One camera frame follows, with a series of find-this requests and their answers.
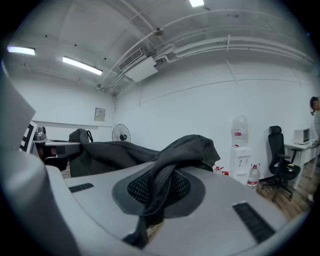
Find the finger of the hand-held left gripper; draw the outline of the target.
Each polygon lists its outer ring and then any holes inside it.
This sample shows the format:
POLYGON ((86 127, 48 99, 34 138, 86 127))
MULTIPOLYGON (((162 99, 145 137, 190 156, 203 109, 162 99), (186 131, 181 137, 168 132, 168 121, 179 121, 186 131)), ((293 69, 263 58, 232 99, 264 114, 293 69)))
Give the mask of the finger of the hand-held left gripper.
POLYGON ((82 152, 79 142, 62 140, 34 141, 32 153, 38 155, 45 165, 67 165, 69 158, 82 152))

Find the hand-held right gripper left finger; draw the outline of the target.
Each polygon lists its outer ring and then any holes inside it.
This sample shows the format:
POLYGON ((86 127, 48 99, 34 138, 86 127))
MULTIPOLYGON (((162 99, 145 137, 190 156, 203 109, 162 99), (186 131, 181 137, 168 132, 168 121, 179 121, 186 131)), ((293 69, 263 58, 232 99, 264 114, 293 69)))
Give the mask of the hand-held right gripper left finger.
POLYGON ((50 188, 82 256, 154 256, 123 242, 135 231, 138 216, 124 213, 112 197, 118 180, 147 166, 75 178, 63 178, 58 168, 46 166, 50 188))

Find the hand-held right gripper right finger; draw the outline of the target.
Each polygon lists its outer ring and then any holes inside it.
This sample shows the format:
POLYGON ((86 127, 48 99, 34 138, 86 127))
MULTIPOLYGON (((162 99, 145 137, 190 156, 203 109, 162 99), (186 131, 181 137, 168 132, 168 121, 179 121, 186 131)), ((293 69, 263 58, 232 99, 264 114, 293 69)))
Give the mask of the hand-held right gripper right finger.
POLYGON ((160 256, 229 256, 257 243, 233 209, 247 202, 275 230, 287 224, 284 214, 271 202, 231 177, 187 167, 199 178, 205 197, 190 215, 165 219, 147 252, 160 256))

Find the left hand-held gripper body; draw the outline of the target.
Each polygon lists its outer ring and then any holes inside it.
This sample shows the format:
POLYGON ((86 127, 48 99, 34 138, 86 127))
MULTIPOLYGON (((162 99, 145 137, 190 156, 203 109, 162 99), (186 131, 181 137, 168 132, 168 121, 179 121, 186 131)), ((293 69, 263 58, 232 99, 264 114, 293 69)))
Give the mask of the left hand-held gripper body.
POLYGON ((54 199, 44 163, 20 151, 33 108, 0 72, 0 253, 78 256, 80 250, 54 199))

